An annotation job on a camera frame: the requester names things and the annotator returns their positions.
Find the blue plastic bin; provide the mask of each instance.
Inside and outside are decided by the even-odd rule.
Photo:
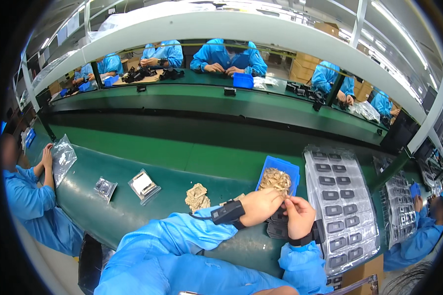
[[[414,182],[410,186],[410,193],[412,194],[412,199],[415,198],[416,195],[421,196],[419,184]]]
[[[263,178],[264,170],[266,168],[276,168],[280,171],[284,171],[289,174],[290,180],[292,181],[292,185],[289,188],[289,192],[292,196],[295,196],[297,192],[297,186],[301,180],[300,168],[297,165],[291,164],[290,162],[284,161],[279,158],[274,158],[271,156],[266,157],[266,161],[264,161],[263,170],[261,171],[261,176],[259,177],[259,181],[257,182],[256,191],[259,189],[259,185],[261,184],[261,180]]]
[[[253,88],[254,79],[251,74],[234,73],[233,86],[241,88]]]
[[[115,83],[116,81],[118,81],[118,79],[120,79],[120,76],[119,76],[119,75],[116,75],[116,76],[114,76],[114,77],[107,78],[107,79],[106,79],[105,81],[103,81],[103,82],[104,82],[104,84],[105,84],[105,87],[110,87],[110,86],[113,85],[113,83]]]

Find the wood shavings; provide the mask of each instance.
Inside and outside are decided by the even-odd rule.
[[[259,190],[273,187],[281,192],[285,199],[289,196],[290,185],[291,181],[289,174],[279,171],[276,168],[266,168],[261,183],[259,184]]]
[[[192,210],[192,213],[203,208],[210,207],[210,199],[206,196],[207,189],[200,183],[187,191],[186,204]]]

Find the factory worker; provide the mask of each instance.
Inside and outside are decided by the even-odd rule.
[[[317,65],[315,72],[313,72],[312,86],[317,90],[323,91],[324,93],[330,93],[339,71],[340,67],[324,60]],[[353,105],[353,90],[354,78],[345,77],[336,97],[341,102],[346,102],[349,105]]]
[[[392,101],[390,101],[389,95],[376,87],[374,87],[374,89],[377,93],[374,95],[371,105],[378,111],[378,113],[388,118],[399,115],[400,109],[392,110]]]
[[[230,45],[248,46],[249,49]],[[251,41],[211,39],[194,55],[190,68],[196,72],[245,73],[264,77],[267,65]]]
[[[77,85],[81,82],[85,82],[90,73],[92,73],[92,66],[90,64],[78,67],[74,72],[74,80],[72,80],[72,84]]]
[[[116,76],[118,74],[123,74],[123,65],[121,64],[120,56],[115,55],[115,53],[110,53],[96,59],[97,66],[99,69],[99,74],[101,77],[105,76]],[[95,79],[94,73],[88,74],[89,81]]]
[[[139,64],[149,68],[180,68],[183,59],[180,42],[169,40],[147,44]]]
[[[427,209],[423,207],[421,197],[415,196],[414,202],[417,233],[384,253],[384,271],[405,268],[419,262],[433,250],[443,233],[443,192],[431,202],[431,217],[427,217]]]
[[[30,169],[16,164],[17,144],[10,134],[2,135],[2,166],[10,211],[28,233],[41,244],[73,257],[79,256],[83,231],[62,209],[56,207],[52,174],[52,144],[43,149],[41,162]],[[38,177],[44,172],[44,185]]]
[[[315,242],[302,239],[303,246],[292,245],[310,237],[315,219],[315,210],[300,197],[291,197],[283,204],[283,208],[287,206],[285,214],[289,215],[290,238],[278,260],[285,269],[283,279],[195,255],[232,238],[238,232],[237,227],[263,223],[282,202],[281,194],[272,188],[249,193],[241,200],[245,214],[237,220],[237,225],[213,223],[211,211],[219,206],[200,209],[193,214],[195,217],[173,213],[166,219],[152,220],[121,239],[94,294],[177,295],[186,291],[204,295],[304,295],[333,291],[332,287],[326,287],[325,261],[320,258],[322,254]]]

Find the cardboard box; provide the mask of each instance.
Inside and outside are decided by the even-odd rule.
[[[384,256],[378,256],[371,261],[359,265],[343,274],[342,287],[349,286],[359,280],[365,279],[373,274],[378,276],[378,287],[381,286],[384,279]],[[371,285],[362,285],[348,293],[347,295],[371,295]]]

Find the hand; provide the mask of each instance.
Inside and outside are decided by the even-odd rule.
[[[242,73],[242,74],[244,74],[245,71],[244,71],[244,69],[241,69],[241,68],[231,67],[231,68],[227,69],[227,70],[225,71],[225,73],[226,73],[228,76],[233,77],[233,74],[234,74],[234,73]]]
[[[346,103],[349,104],[350,106],[353,105],[354,99],[353,99],[353,97],[351,95],[347,95],[346,96]]]
[[[148,66],[148,59],[142,59],[142,60],[140,60],[139,65],[140,65],[142,68],[147,67],[147,66]]]
[[[416,212],[422,211],[422,208],[423,208],[423,199],[422,199],[422,197],[420,197],[419,195],[416,195],[414,200],[413,200],[413,204],[414,204]]]
[[[274,188],[250,192],[240,201],[245,215],[241,216],[239,221],[245,227],[262,223],[277,211],[283,200],[282,194]]]
[[[52,156],[51,156],[52,144],[47,144],[43,149],[43,157],[41,162],[45,169],[52,169]]]
[[[301,197],[290,197],[281,207],[287,209],[284,215],[289,216],[287,222],[289,237],[292,240],[298,240],[308,235],[312,230],[316,211],[307,200]]]
[[[204,71],[205,72],[220,72],[220,73],[224,73],[225,72],[225,70],[223,69],[223,67],[222,66],[220,66],[220,64],[219,63],[214,63],[214,64],[212,64],[212,65],[206,65],[205,67],[204,67]]]
[[[336,95],[336,97],[338,98],[339,101],[341,102],[345,102],[346,101],[346,95],[344,94],[343,91],[338,90],[338,94]]]

